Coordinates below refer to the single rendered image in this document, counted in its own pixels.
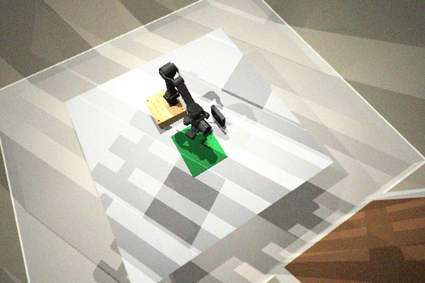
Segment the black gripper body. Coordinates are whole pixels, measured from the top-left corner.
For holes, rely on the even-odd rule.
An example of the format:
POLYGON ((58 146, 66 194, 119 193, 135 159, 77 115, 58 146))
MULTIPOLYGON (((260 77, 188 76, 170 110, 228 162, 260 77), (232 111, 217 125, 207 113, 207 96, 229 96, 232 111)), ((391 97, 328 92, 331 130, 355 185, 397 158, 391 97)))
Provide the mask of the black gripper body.
MULTIPOLYGON (((210 116, 210 114, 209 113, 207 113, 206 111, 204 111, 205 112, 205 115, 206 115, 206 120, 208 120, 208 118, 209 118, 209 116, 210 116)), ((195 125, 194 123, 193 123, 193 127, 191 128, 192 130, 190 130, 190 129, 188 129, 187 131, 186 131, 186 133, 185 133, 185 135, 186 136, 188 136, 189 138, 191 138, 191 139, 195 139, 195 137, 197 136, 197 134, 195 133, 195 132, 198 132, 199 131, 199 128, 197 127, 197 125, 195 125)))

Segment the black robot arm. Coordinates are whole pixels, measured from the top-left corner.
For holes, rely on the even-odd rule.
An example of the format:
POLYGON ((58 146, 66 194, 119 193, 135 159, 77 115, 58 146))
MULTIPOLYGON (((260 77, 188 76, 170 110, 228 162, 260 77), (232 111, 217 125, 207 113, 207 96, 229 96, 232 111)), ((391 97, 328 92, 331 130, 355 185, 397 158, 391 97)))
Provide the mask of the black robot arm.
POLYGON ((193 126, 194 123, 203 134, 207 134, 212 127, 205 120, 206 115, 204 109, 193 100, 188 88, 184 83, 184 79, 180 75, 179 68, 174 63, 168 62, 159 68, 159 74, 165 80, 167 91, 163 97, 169 106, 172 107, 178 104, 179 102, 177 98, 180 95, 186 104, 186 111, 188 114, 185 115, 183 124, 186 126, 191 124, 193 126), (176 71, 178 72, 179 77, 174 79, 176 71))

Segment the green circuit board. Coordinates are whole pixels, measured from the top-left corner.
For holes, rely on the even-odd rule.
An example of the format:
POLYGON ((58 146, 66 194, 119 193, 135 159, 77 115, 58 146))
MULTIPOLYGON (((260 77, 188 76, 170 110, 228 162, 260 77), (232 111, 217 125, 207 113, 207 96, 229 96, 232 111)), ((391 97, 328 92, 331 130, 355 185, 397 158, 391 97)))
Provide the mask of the green circuit board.
MULTIPOLYGON (((206 169, 227 158, 225 151, 213 135, 199 132, 195 139, 185 135, 192 125, 171 136, 192 176, 199 175, 206 169)), ((190 129, 191 130, 191 129, 190 129)))

